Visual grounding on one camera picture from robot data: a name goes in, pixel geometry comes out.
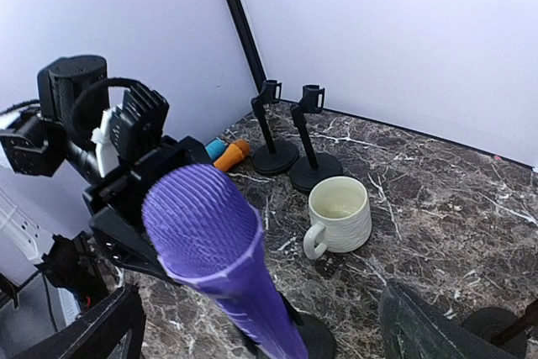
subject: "microphone stand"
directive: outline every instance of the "microphone stand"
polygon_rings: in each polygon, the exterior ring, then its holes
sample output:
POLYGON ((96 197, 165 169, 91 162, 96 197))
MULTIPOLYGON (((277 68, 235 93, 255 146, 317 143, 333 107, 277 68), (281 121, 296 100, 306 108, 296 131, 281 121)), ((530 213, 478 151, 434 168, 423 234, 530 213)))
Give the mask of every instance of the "microphone stand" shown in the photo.
POLYGON ((265 80, 260 95, 252 98, 252 112, 258 119, 265 144, 259 147, 251 157, 254 171, 262 176, 277 176, 288 172, 299 158, 297 146, 286 140, 274 140, 266 120, 264 104, 276 104, 280 101, 282 84, 276 80, 265 80))
POLYGON ((292 187, 301 193, 310 193, 318 182, 341 176, 344 172, 340 161, 329 153, 316 153, 306 127, 304 114, 320 114, 323 111, 325 89, 317 85, 303 86, 303 98, 290 108, 293 124, 303 142, 305 157, 293 165, 289 173, 292 187))
POLYGON ((535 327, 538 327, 538 299, 527 306, 521 317, 502 307, 485 307, 462 322, 465 330, 519 359, 526 356, 526 331, 535 327))
MULTIPOLYGON (((335 359, 337 350, 336 338, 330 332, 327 325, 311 314, 299 313, 282 293, 280 293, 280 296, 292 322, 301 335, 304 345, 309 351, 309 359, 335 359)), ((261 349, 258 349, 254 341, 243 331, 237 327, 235 328, 240 332, 247 351, 252 355, 256 355, 256 359, 271 359, 261 349)))

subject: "marble countertop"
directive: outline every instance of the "marble countertop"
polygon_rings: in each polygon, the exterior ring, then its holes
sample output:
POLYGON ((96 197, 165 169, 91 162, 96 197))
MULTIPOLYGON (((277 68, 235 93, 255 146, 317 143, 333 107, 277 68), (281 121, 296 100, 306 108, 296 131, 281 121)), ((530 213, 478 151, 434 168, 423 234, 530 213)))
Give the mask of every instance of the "marble countertop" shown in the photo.
MULTIPOLYGON (((289 104, 271 106, 267 119, 276 138, 300 145, 289 104)), ((307 197, 287 175, 260 177, 248 160, 229 174, 264 219, 277 288, 331 328, 339 359, 383 357, 377 303, 391 278, 458 323, 489 305, 521 314, 538 297, 538 174, 342 114, 309 115, 308 122, 315 150, 337 156, 369 192, 372 236, 357 251, 308 260, 307 197)), ((251 115, 222 135, 241 138, 252 150, 263 143, 251 115)), ((193 290, 116 268, 103 273, 112 288, 140 286, 146 359, 251 358, 227 318, 193 290)), ((531 340, 528 357, 538 359, 538 342, 531 340)))

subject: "white wall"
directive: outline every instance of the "white wall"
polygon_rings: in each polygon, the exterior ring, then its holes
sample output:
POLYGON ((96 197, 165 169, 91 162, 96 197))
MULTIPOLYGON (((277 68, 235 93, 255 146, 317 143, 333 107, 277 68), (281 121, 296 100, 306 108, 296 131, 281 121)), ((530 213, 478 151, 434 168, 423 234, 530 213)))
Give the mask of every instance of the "white wall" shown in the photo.
POLYGON ((536 0, 243 0, 282 96, 538 166, 536 0))
MULTIPOLYGON (((256 94, 225 0, 0 0, 0 51, 0 110, 36 98, 40 68, 87 53, 107 58, 111 77, 136 78, 166 97, 165 131, 178 139, 210 141, 256 94)), ((0 187, 49 229, 71 236, 87 228, 85 182, 69 166, 52 179, 0 170, 0 187)), ((1 236, 0 254, 0 272, 18 282, 32 271, 1 236)))

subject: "white mug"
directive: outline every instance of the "white mug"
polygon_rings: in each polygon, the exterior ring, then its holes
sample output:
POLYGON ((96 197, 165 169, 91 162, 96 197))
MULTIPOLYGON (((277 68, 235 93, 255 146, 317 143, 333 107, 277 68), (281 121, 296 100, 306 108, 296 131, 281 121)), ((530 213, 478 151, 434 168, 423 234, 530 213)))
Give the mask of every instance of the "white mug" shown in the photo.
POLYGON ((368 192, 355 178, 331 177, 317 184, 310 192, 309 211, 312 227, 304 236, 303 248, 311 260, 325 251, 356 250, 372 232, 368 192))

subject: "metal frame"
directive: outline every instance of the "metal frame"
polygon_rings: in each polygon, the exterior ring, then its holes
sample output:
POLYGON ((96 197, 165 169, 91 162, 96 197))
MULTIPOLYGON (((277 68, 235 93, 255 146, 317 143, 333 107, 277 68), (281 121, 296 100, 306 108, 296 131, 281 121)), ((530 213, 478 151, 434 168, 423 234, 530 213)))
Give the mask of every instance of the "metal frame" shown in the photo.
POLYGON ((241 0, 226 0, 226 2, 228 3, 232 19, 234 20, 241 45, 243 45, 243 51, 245 52, 246 61, 251 69, 252 78, 254 79, 258 92, 260 92, 261 84, 266 80, 266 73, 261 64, 260 53, 256 48, 251 27, 246 19, 243 3, 241 3, 241 0))

